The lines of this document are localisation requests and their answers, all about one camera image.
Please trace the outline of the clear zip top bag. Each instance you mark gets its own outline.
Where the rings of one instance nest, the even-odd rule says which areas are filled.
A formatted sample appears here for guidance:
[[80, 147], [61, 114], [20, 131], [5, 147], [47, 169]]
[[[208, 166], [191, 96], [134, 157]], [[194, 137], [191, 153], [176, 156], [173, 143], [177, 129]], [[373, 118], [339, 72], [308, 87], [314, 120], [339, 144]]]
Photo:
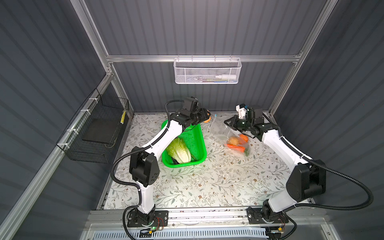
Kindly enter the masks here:
[[[238, 137], [238, 135], [240, 135], [241, 133], [239, 131], [234, 131], [233, 129], [231, 129], [230, 127], [228, 127], [227, 125], [224, 124], [224, 121], [231, 118], [233, 116], [224, 116], [224, 115], [219, 115], [219, 114], [215, 114], [214, 115], [214, 118], [213, 118], [213, 121], [211, 123], [211, 127], [210, 127], [210, 132], [225, 146], [227, 147], [227, 140], [230, 138], [230, 137]], [[245, 155], [246, 157], [250, 155], [251, 153], [251, 149], [250, 149], [250, 145], [249, 145], [249, 142], [248, 143], [245, 143], [244, 141], [242, 141], [242, 139], [239, 138], [239, 141], [240, 141], [240, 144], [238, 146], [243, 146], [246, 148], [246, 151], [244, 153], [241, 153], [243, 155]]]

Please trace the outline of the green plastic basket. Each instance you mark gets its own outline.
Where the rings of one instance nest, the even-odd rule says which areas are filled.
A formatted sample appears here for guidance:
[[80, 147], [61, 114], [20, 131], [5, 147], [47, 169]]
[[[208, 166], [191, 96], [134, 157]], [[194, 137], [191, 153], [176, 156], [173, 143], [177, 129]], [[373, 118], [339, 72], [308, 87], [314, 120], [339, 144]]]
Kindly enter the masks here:
[[[181, 168], [198, 165], [203, 163], [207, 158], [207, 149], [204, 141], [201, 125], [188, 127], [182, 134], [178, 136], [184, 144], [182, 147], [187, 148], [191, 154], [191, 160], [188, 163], [179, 163], [176, 159], [168, 154], [167, 151], [162, 153], [162, 162], [168, 168]], [[171, 146], [180, 146], [180, 144], [171, 144]]]

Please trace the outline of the orange carrot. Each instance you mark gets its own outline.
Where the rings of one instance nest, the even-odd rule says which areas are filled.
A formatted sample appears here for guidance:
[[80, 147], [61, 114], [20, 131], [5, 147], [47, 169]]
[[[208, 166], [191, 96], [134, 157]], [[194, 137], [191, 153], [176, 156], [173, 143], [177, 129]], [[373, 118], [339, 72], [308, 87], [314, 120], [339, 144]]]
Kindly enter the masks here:
[[244, 153], [246, 151], [246, 148], [243, 147], [243, 146], [238, 146], [238, 145], [231, 145], [231, 144], [227, 144], [227, 147], [229, 149], [232, 149], [232, 150], [235, 150], [235, 151], [238, 151], [240, 153]]

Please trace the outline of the red tomato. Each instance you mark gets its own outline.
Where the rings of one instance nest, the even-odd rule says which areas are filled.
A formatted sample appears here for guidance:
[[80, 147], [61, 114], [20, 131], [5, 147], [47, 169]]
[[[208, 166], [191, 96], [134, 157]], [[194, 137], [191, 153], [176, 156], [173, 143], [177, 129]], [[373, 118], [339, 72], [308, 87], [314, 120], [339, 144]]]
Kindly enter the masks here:
[[238, 137], [242, 139], [242, 141], [244, 141], [245, 143], [249, 142], [249, 138], [246, 135], [240, 134], [238, 135]]

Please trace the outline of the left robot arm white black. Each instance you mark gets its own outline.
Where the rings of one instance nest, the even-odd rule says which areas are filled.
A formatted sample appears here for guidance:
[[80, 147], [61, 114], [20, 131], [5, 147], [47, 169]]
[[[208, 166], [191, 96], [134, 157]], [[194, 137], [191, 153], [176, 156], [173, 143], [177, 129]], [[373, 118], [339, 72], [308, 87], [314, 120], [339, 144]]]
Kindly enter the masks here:
[[167, 113], [167, 125], [147, 144], [141, 148], [135, 147], [139, 152], [131, 155], [129, 172], [133, 180], [139, 185], [141, 201], [138, 211], [148, 215], [155, 209], [153, 198], [153, 184], [159, 177], [158, 161], [170, 143], [181, 135], [188, 127], [196, 126], [211, 116], [210, 112], [200, 107], [198, 99], [194, 97], [184, 100], [172, 100], [166, 103], [182, 103], [182, 107], [173, 114]]

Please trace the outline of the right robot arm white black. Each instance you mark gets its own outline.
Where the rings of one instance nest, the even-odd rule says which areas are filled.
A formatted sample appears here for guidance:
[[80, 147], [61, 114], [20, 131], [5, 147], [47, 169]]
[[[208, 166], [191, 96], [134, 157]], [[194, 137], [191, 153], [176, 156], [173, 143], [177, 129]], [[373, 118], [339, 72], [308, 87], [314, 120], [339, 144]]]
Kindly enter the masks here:
[[265, 122], [262, 109], [254, 109], [245, 104], [236, 106], [237, 115], [224, 121], [233, 133], [257, 138], [271, 148], [289, 168], [291, 175], [286, 188], [265, 200], [261, 218], [266, 223], [273, 223], [296, 204], [321, 195], [326, 191], [326, 170], [310, 163], [312, 158], [301, 153], [281, 133], [278, 125], [271, 120]]

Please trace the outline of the white marker in basket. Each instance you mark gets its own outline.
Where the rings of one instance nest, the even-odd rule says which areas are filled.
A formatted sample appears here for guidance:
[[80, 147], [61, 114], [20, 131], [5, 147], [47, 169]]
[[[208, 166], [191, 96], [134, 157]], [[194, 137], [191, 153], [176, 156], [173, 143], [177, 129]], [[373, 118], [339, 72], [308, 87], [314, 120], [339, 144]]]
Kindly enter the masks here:
[[216, 75], [216, 79], [220, 81], [235, 81], [237, 79], [236, 75]]

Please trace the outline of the napa cabbage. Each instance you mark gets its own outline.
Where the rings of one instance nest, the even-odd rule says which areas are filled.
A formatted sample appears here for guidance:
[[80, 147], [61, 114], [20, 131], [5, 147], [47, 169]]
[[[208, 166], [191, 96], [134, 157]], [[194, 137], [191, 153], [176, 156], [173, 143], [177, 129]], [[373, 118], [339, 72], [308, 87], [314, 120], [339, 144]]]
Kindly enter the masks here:
[[175, 138], [166, 148], [166, 152], [170, 157], [180, 157], [181, 155], [191, 156], [191, 152], [185, 141], [181, 138]]

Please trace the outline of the black pad in basket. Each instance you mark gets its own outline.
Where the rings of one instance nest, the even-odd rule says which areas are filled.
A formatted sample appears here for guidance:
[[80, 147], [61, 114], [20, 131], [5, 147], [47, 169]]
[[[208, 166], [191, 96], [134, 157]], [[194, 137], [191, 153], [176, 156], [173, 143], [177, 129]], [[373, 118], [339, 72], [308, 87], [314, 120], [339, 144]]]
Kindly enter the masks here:
[[83, 135], [82, 140], [108, 144], [112, 142], [117, 126], [117, 120], [94, 119]]

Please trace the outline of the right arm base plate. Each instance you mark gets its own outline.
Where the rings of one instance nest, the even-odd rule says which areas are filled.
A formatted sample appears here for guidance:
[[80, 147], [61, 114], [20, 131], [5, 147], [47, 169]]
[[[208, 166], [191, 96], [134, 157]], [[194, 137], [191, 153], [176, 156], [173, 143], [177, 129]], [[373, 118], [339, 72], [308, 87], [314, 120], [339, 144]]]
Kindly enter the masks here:
[[248, 207], [246, 209], [250, 224], [286, 224], [289, 222], [282, 212], [275, 213], [269, 209]]

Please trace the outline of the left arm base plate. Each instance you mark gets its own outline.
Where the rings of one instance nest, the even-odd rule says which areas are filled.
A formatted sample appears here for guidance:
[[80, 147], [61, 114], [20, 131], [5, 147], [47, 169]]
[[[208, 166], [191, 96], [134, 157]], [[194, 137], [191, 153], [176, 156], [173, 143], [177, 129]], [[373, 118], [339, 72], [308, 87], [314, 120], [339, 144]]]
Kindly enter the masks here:
[[144, 214], [137, 209], [131, 210], [127, 216], [127, 227], [166, 227], [168, 225], [169, 211], [152, 210]]

